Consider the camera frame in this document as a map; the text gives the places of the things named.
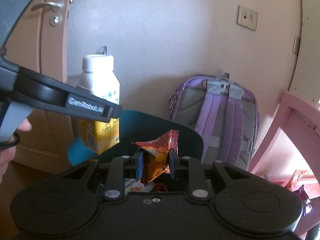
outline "circular black disc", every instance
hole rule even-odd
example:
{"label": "circular black disc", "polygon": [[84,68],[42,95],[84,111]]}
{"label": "circular black disc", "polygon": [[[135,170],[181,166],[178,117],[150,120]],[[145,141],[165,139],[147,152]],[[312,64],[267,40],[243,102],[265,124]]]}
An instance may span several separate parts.
{"label": "circular black disc", "polygon": [[253,234],[293,231],[302,206],[289,190],[264,180],[234,180],[215,199],[215,210],[227,224]]}
{"label": "circular black disc", "polygon": [[31,187],[11,202],[11,216],[17,226],[36,235],[71,232],[87,223],[96,210],[95,195],[74,181],[60,187]]}

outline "white bottle cap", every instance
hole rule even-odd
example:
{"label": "white bottle cap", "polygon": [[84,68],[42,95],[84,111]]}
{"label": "white bottle cap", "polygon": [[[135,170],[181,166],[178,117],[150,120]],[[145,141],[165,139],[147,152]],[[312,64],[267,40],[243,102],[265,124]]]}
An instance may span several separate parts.
{"label": "white bottle cap", "polygon": [[113,71],[113,56],[88,55],[82,60],[82,70],[86,72]]}

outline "pink chair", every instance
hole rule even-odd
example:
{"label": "pink chair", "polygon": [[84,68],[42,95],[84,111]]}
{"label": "pink chair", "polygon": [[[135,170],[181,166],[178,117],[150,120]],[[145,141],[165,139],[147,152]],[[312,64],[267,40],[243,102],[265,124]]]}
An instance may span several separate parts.
{"label": "pink chair", "polygon": [[[320,111],[289,92],[284,93],[276,116],[260,147],[252,158],[249,172],[257,172],[274,146],[281,130],[295,144],[319,181]],[[311,212],[300,219],[294,232],[297,236],[302,236],[318,224],[319,221],[320,201],[315,201]]]}

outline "wooden floor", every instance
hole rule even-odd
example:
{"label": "wooden floor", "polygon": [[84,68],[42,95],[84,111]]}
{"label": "wooden floor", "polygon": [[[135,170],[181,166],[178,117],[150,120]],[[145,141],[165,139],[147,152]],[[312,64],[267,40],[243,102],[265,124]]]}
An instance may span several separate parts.
{"label": "wooden floor", "polygon": [[11,162],[0,184],[0,240],[10,240],[17,228],[10,216],[10,202],[15,194],[51,174]]}

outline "orange wrapper on chair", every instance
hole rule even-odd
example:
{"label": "orange wrapper on chair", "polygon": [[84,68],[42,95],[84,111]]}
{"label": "orange wrapper on chair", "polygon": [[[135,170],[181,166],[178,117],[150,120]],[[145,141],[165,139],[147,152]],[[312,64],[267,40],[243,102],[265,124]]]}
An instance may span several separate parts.
{"label": "orange wrapper on chair", "polygon": [[147,184],[162,173],[170,173],[167,162],[170,148],[178,153],[177,130],[170,130],[158,139],[149,142],[135,142],[144,150],[141,183]]}

